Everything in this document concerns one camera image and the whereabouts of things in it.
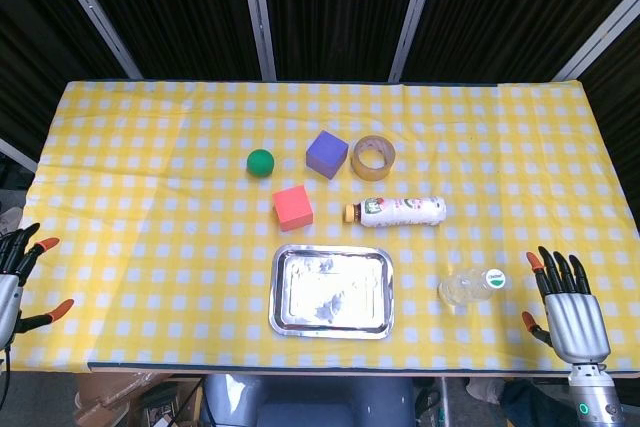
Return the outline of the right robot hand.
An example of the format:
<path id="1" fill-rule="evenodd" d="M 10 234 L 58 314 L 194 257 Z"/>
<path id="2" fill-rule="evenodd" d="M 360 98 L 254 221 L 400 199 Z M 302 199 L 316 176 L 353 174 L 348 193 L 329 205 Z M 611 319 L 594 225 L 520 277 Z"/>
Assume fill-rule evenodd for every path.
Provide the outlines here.
<path id="1" fill-rule="evenodd" d="M 603 362 L 611 348 L 600 305 L 591 292 L 581 261 L 573 254 L 565 257 L 543 246 L 537 253 L 528 252 L 526 258 L 548 325 L 543 329 L 531 313 L 524 311 L 526 330 L 566 363 Z"/>

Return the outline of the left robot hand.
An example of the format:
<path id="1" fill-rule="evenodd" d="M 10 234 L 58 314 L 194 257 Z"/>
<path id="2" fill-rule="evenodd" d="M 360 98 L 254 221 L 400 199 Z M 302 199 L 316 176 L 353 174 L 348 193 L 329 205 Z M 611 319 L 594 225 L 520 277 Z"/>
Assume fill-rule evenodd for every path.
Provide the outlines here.
<path id="1" fill-rule="evenodd" d="M 26 249 L 39 227 L 39 223 L 33 223 L 25 229 L 17 229 L 0 237 L 0 350 L 6 350 L 16 334 L 58 321 L 74 305 L 73 299 L 66 299 L 44 314 L 22 316 L 23 289 L 38 258 L 59 243 L 58 238 L 50 237 Z"/>

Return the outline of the transparent plastic bottle white cap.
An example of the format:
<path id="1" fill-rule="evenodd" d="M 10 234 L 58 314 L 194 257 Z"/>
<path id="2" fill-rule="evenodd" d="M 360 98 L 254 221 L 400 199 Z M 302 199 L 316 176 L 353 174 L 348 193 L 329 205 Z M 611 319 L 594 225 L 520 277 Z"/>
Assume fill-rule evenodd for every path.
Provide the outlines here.
<path id="1" fill-rule="evenodd" d="M 470 269 L 449 275 L 438 286 L 442 301 L 461 307 L 489 300 L 506 285 L 505 273 L 496 268 Z"/>

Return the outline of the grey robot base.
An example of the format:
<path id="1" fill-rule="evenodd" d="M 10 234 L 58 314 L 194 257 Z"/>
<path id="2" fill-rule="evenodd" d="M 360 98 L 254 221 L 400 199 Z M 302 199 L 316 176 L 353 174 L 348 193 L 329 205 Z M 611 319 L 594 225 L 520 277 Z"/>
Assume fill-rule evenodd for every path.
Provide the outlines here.
<path id="1" fill-rule="evenodd" d="M 406 377 L 211 374 L 202 421 L 211 427 L 415 427 Z"/>

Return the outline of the white labelled bottle yellow cap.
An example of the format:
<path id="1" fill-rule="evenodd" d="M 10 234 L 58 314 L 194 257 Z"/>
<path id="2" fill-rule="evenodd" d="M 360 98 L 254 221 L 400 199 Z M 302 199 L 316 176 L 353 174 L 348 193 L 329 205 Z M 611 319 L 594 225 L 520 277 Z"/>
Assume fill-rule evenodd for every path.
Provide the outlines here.
<path id="1" fill-rule="evenodd" d="M 446 219 L 447 206 L 441 197 L 385 198 L 370 197 L 344 207 L 345 223 L 364 227 L 438 225 Z"/>

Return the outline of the steel tray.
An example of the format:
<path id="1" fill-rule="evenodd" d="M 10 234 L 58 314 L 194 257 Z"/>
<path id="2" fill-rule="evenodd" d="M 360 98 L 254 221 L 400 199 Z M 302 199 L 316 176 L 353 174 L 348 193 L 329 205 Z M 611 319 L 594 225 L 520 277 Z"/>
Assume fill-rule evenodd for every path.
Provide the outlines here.
<path id="1" fill-rule="evenodd" d="M 384 339 L 394 325 L 393 273 L 382 249 L 283 245 L 272 260 L 269 323 L 282 336 Z"/>

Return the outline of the cardboard box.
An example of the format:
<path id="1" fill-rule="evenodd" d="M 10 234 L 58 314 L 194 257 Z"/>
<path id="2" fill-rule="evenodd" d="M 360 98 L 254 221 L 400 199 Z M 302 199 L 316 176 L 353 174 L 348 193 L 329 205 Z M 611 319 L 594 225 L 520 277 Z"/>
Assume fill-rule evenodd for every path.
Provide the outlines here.
<path id="1" fill-rule="evenodd" d="M 77 427 L 210 427 L 203 380 L 167 373 L 105 373 L 76 376 Z"/>

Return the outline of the yellow white checked tablecloth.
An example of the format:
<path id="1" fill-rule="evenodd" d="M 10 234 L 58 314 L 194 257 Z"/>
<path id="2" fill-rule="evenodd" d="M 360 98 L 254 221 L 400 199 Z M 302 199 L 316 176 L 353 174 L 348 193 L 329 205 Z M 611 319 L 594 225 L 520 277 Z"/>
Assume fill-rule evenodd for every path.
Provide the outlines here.
<path id="1" fill-rule="evenodd" d="M 306 165 L 325 130 L 348 154 L 327 179 Z M 389 174 L 351 166 L 367 135 L 396 151 Z M 268 150 L 269 177 L 246 169 Z M 311 225 L 283 232 L 272 194 L 303 185 Z M 438 225 L 364 227 L 344 207 L 441 197 Z M 544 310 L 526 254 L 583 263 L 613 372 L 640 371 L 640 235 L 580 83 L 401 86 L 72 82 L 26 196 L 24 225 L 59 244 L 34 268 L 25 315 L 66 299 L 59 322 L 19 337 L 16 369 L 563 369 L 521 314 Z M 367 246 L 394 265 L 382 340 L 291 338 L 269 323 L 271 262 L 288 243 Z M 496 268 L 506 285 L 451 306 L 451 274 Z"/>

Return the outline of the silver table leg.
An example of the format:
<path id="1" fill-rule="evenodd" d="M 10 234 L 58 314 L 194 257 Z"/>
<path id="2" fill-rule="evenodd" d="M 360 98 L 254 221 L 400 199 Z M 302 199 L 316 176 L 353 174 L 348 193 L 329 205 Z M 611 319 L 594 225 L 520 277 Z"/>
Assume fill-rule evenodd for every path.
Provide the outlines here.
<path id="1" fill-rule="evenodd" d="M 438 377 L 436 380 L 437 389 L 440 395 L 437 414 L 437 427 L 450 427 L 451 414 L 449 402 L 449 387 L 446 377 Z"/>

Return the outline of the clear tape roll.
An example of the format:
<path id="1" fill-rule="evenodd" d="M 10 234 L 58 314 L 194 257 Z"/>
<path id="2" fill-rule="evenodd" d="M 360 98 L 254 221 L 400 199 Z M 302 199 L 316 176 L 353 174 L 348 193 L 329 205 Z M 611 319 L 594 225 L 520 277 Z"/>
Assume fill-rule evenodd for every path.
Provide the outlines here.
<path id="1" fill-rule="evenodd" d="M 361 154 L 365 151 L 376 151 L 381 154 L 383 165 L 377 168 L 367 166 L 361 160 Z M 351 166 L 361 179 L 365 181 L 379 181 L 389 174 L 395 159 L 396 151 L 389 140 L 378 135 L 367 135 L 359 139 L 354 145 L 351 156 Z"/>

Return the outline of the green ball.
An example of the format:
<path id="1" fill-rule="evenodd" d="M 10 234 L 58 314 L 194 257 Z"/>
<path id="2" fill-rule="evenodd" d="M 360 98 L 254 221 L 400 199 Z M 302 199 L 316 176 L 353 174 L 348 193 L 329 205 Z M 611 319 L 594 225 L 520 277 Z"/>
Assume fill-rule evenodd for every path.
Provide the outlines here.
<path id="1" fill-rule="evenodd" d="M 265 149 L 252 151 L 246 160 L 247 172 L 258 178 L 269 177 L 274 169 L 275 159 L 273 155 Z"/>

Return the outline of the red foam cube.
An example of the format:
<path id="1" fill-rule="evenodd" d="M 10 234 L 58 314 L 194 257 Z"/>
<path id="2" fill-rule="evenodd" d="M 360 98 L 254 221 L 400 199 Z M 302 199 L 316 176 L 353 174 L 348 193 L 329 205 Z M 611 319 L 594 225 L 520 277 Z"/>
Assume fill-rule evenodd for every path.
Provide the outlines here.
<path id="1" fill-rule="evenodd" d="M 281 231 L 288 232 L 313 223 L 314 213 L 303 185 L 275 192 L 272 200 Z"/>

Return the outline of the purple foam cube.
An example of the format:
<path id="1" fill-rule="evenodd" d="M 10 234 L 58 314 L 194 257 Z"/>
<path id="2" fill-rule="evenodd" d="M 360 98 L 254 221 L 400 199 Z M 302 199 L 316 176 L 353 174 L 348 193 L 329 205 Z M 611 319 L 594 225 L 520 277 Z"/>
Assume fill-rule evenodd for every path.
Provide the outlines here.
<path id="1" fill-rule="evenodd" d="M 331 180 L 343 165 L 349 145 L 322 130 L 306 151 L 306 165 Z"/>

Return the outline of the white frame post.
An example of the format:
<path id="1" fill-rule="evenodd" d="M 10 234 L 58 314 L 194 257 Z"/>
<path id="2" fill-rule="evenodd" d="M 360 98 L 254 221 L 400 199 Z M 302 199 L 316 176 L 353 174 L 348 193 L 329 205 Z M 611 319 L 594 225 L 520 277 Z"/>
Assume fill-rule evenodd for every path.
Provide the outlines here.
<path id="1" fill-rule="evenodd" d="M 552 78 L 578 79 L 640 16 L 640 0 L 622 0 Z"/>
<path id="2" fill-rule="evenodd" d="M 143 79 L 142 72 L 100 2 L 98 0 L 77 0 L 77 2 L 127 77 L 134 80 Z"/>
<path id="3" fill-rule="evenodd" d="M 402 77 L 425 3 L 426 0 L 409 0 L 408 2 L 388 77 L 388 82 L 391 84 L 398 83 Z"/>
<path id="4" fill-rule="evenodd" d="M 35 173 L 37 171 L 38 163 L 36 161 L 28 157 L 26 154 L 24 154 L 19 149 L 15 148 L 2 138 L 0 138 L 0 152 L 25 169 L 29 170 L 30 172 Z"/>
<path id="5" fill-rule="evenodd" d="M 264 82 L 276 82 L 277 72 L 267 0 L 247 0 L 256 53 Z"/>

